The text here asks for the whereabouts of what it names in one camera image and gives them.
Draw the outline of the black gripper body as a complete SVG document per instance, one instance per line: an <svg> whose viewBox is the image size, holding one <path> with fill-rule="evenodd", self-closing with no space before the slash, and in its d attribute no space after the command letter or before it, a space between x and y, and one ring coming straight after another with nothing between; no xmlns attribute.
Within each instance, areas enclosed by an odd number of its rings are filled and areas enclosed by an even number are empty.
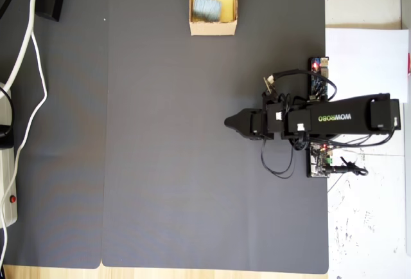
<svg viewBox="0 0 411 279"><path fill-rule="evenodd" d="M272 140L275 133L282 132L287 103L284 94L262 94L262 108L251 112L252 139Z"/></svg>

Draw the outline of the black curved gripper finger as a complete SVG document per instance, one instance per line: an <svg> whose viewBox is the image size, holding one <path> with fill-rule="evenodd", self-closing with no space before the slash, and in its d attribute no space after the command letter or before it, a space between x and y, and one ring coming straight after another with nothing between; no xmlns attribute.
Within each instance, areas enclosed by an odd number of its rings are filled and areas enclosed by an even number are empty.
<svg viewBox="0 0 411 279"><path fill-rule="evenodd" d="M242 109L235 115L232 115L224 120L224 125L236 131L238 134L244 138L251 138L251 118L252 109Z"/></svg>

